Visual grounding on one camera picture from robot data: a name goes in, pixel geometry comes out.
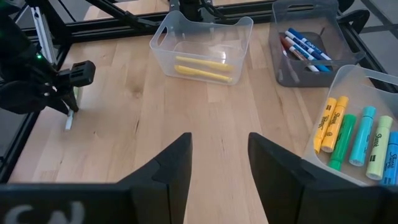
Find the wooden tabletop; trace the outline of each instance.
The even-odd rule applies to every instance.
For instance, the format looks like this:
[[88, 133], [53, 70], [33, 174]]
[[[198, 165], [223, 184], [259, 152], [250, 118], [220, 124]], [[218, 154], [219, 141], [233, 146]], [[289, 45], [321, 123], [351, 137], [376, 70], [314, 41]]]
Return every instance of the wooden tabletop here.
[[[215, 0], [234, 2], [241, 0]], [[169, 8], [166, 0], [119, 7], [134, 14]], [[96, 7], [86, 15], [101, 17], [107, 15]], [[72, 130], [64, 130], [64, 114], [41, 112], [10, 182], [117, 182], [191, 132], [185, 223], [267, 223], [250, 171], [248, 135], [260, 133], [301, 156], [327, 92], [277, 84], [268, 31], [268, 24], [254, 26], [234, 86], [166, 77], [150, 35], [74, 44], [64, 67], [91, 60], [94, 83], [83, 88]]]

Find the sharpie logo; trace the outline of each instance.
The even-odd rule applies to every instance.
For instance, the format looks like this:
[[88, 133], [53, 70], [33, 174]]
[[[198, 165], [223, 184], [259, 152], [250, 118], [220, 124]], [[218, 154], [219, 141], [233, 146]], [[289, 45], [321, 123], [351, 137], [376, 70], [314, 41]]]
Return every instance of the sharpie logo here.
[[390, 159], [387, 162], [387, 169], [394, 168], [394, 164], [396, 163], [396, 160], [397, 160], [397, 154], [392, 154], [390, 152]]
[[336, 124], [336, 120], [338, 117], [340, 117], [340, 113], [335, 113], [335, 115], [333, 115], [333, 119], [331, 120], [330, 124]]
[[329, 120], [329, 115], [328, 116], [323, 116], [321, 123], [318, 125], [318, 128], [320, 128], [321, 130], [323, 130], [323, 127], [325, 125], [325, 123]]
[[381, 134], [377, 134], [377, 135], [374, 137], [373, 147], [379, 146], [379, 141], [380, 141], [381, 136], [382, 136]]

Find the translucent plastic tray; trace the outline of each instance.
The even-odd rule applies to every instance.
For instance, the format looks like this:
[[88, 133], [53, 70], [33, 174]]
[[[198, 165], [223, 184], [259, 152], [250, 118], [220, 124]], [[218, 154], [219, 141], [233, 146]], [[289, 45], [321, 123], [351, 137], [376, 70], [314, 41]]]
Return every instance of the translucent plastic tray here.
[[150, 47], [168, 76], [234, 85], [242, 74], [252, 27], [249, 17], [235, 25], [220, 25], [192, 22], [172, 11]]
[[[325, 169], [331, 173], [334, 173], [344, 179], [350, 180], [359, 185], [375, 185], [378, 184], [377, 181], [371, 180], [366, 177], [366, 168], [368, 167], [369, 155], [371, 153], [371, 148], [374, 139], [374, 133], [377, 128], [378, 120], [382, 115], [388, 115], [394, 119], [391, 126], [391, 131], [398, 131], [398, 120], [394, 116], [398, 114], [398, 94], [389, 93], [383, 90], [378, 90], [373, 86], [369, 78], [375, 80], [380, 80], [386, 83], [391, 83], [398, 85], [398, 77], [388, 75], [385, 73], [375, 72], [365, 68], [357, 67], [355, 65], [345, 65], [341, 67], [336, 78], [331, 84], [328, 97], [338, 98], [340, 96], [347, 96], [349, 98], [348, 106], [346, 108], [345, 114], [356, 115], [356, 124], [354, 133], [351, 137], [350, 145], [347, 150], [345, 160], [341, 166], [341, 171], [334, 170], [328, 167], [328, 162], [330, 160], [331, 153], [325, 153], [321, 150], [319, 154], [315, 153], [313, 146], [313, 138], [317, 131], [315, 126], [311, 137], [308, 141], [303, 159], [315, 164], [322, 169]], [[321, 119], [323, 108], [325, 104], [322, 105], [321, 112], [317, 119]], [[359, 123], [362, 117], [362, 109], [365, 106], [374, 106], [377, 111], [373, 121], [372, 132], [370, 135], [369, 146], [366, 153], [366, 162], [362, 167], [356, 167], [348, 162], [349, 155], [351, 154], [352, 145], [355, 139], [355, 135], [358, 130]]]

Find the highlighter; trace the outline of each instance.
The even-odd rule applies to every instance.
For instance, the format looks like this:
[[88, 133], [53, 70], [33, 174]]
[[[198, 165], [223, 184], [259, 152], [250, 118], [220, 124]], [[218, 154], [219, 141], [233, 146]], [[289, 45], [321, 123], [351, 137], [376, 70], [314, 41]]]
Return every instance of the highlighter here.
[[369, 137], [372, 131], [373, 117], [376, 109], [373, 106], [363, 108], [361, 123], [356, 133], [353, 150], [349, 157], [349, 163], [354, 166], [363, 166], [365, 163], [366, 150], [368, 149]]
[[386, 161], [386, 152], [392, 118], [381, 116], [373, 140], [373, 149], [369, 158], [366, 177], [372, 180], [381, 180], [383, 178], [384, 163]]
[[331, 115], [335, 110], [336, 102], [336, 99], [329, 97], [326, 103], [325, 110], [323, 110], [322, 119], [318, 124], [317, 133], [315, 134], [315, 137], [313, 139], [313, 148], [316, 153], [319, 153], [321, 149], [321, 143], [323, 137], [325, 137], [326, 129], [329, 126]]
[[324, 152], [333, 152], [335, 148], [338, 131], [340, 130], [341, 122], [343, 121], [344, 112], [348, 104], [348, 97], [341, 96], [337, 99], [333, 116], [331, 117], [330, 124], [326, 130], [326, 136], [323, 138], [321, 149]]
[[352, 114], [346, 114], [343, 117], [343, 123], [341, 124], [340, 131], [338, 132], [336, 147], [331, 154], [329, 167], [340, 171], [341, 164], [347, 153], [349, 141], [354, 133], [356, 117]]
[[397, 183], [398, 174], [398, 132], [393, 131], [390, 133], [388, 140], [388, 149], [386, 162], [384, 164], [383, 178], [380, 181], [382, 185], [395, 185]]

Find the plastic container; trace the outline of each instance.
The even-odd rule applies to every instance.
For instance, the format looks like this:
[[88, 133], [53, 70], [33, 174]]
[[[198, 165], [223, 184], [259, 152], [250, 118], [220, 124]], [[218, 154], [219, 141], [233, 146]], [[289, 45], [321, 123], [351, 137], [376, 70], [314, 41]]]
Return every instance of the plastic container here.
[[[380, 72], [375, 72], [365, 68], [354, 65], [346, 65], [341, 67], [336, 74], [336, 78], [331, 84], [329, 94], [325, 99], [325, 104], [320, 110], [324, 109], [328, 97], [338, 98], [340, 96], [347, 96], [349, 98], [345, 114], [353, 114], [356, 116], [357, 122], [354, 127], [354, 133], [349, 142], [349, 148], [346, 152], [345, 159], [341, 165], [341, 170], [337, 171], [328, 167], [331, 153], [321, 151], [319, 154], [315, 153], [313, 146], [313, 138], [317, 131], [317, 124], [322, 118], [322, 111], [315, 123], [314, 129], [308, 140], [303, 159], [315, 164], [316, 166], [325, 169], [333, 174], [336, 174], [344, 179], [354, 182], [358, 185], [376, 185], [379, 182], [371, 180], [366, 177], [366, 169], [369, 164], [369, 156], [373, 148], [374, 135], [379, 124], [379, 118], [382, 115], [388, 115], [393, 118], [390, 131], [398, 130], [398, 120], [395, 114], [398, 114], [398, 94], [389, 93], [379, 90], [373, 86], [369, 78], [380, 80], [386, 83], [398, 85], [398, 77], [387, 75]], [[356, 167], [348, 162], [349, 155], [353, 147], [355, 135], [358, 132], [362, 110], [365, 106], [374, 106], [377, 109], [374, 116], [373, 127], [368, 143], [368, 150], [366, 152], [365, 164], [361, 167]]]
[[[313, 8], [302, 11], [290, 9]], [[335, 0], [278, 0], [272, 5], [273, 16], [269, 45], [276, 80], [287, 87], [329, 87], [338, 69], [356, 65], [364, 52], [352, 53], [337, 22], [338, 2]], [[279, 36], [293, 28], [315, 44], [332, 60], [301, 61], [288, 51], [282, 53]], [[326, 65], [331, 72], [311, 72], [309, 65]]]
[[234, 85], [242, 74], [252, 27], [249, 17], [235, 25], [220, 25], [192, 22], [172, 11], [150, 47], [168, 76]]

